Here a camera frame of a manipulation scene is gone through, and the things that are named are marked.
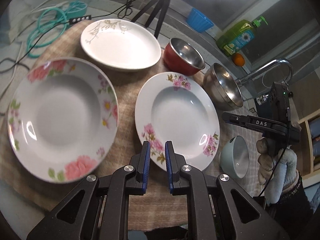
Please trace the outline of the right gloved hand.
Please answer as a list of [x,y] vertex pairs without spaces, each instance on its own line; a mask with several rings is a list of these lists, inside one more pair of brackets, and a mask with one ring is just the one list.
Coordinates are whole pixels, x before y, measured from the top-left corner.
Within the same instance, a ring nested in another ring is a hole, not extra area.
[[265,197],[270,204],[276,204],[281,196],[289,193],[298,184],[299,173],[297,171],[297,155],[290,149],[279,150],[272,157],[267,139],[256,142],[259,170],[258,179],[260,185],[265,185]]

